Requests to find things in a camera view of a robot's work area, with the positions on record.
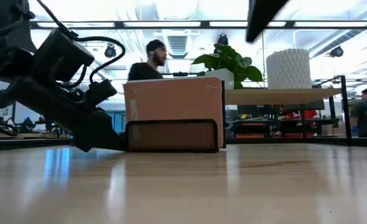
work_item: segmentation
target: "air vent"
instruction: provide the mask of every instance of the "air vent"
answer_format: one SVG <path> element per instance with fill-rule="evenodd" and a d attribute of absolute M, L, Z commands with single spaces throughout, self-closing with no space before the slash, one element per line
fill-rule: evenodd
<path fill-rule="evenodd" d="M 188 36 L 168 36 L 169 54 L 172 58 L 184 58 L 187 55 Z"/>

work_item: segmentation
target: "beard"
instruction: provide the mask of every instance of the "beard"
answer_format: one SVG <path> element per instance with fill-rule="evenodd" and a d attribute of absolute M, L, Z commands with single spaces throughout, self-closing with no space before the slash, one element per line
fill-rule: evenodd
<path fill-rule="evenodd" d="M 164 64 L 165 64 L 165 61 L 163 61 L 157 54 L 153 55 L 153 62 L 157 66 L 164 66 Z"/>

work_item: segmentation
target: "potted plant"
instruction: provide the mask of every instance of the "potted plant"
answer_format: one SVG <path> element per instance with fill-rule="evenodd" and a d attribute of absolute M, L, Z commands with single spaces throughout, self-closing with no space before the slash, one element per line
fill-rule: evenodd
<path fill-rule="evenodd" d="M 261 82 L 262 73 L 251 65 L 251 58 L 242 57 L 228 45 L 214 45 L 218 54 L 203 54 L 197 57 L 192 65 L 203 63 L 207 72 L 200 72 L 198 76 L 216 76 L 225 81 L 226 89 L 241 89 L 241 82 L 249 79 L 253 82 Z"/>

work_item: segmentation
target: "label on box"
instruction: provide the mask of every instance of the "label on box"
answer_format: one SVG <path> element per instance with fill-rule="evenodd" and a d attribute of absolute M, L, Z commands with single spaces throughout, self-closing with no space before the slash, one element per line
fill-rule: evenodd
<path fill-rule="evenodd" d="M 129 100 L 129 106 L 131 108 L 131 116 L 133 121 L 139 120 L 138 110 L 136 108 L 136 100 Z"/>

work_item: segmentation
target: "black beanie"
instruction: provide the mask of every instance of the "black beanie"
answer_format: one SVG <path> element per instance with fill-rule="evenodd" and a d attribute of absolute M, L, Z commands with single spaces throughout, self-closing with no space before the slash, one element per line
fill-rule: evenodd
<path fill-rule="evenodd" d="M 159 40 L 152 40 L 146 45 L 146 53 L 149 54 L 149 52 L 155 51 L 159 47 L 165 47 L 163 42 Z"/>

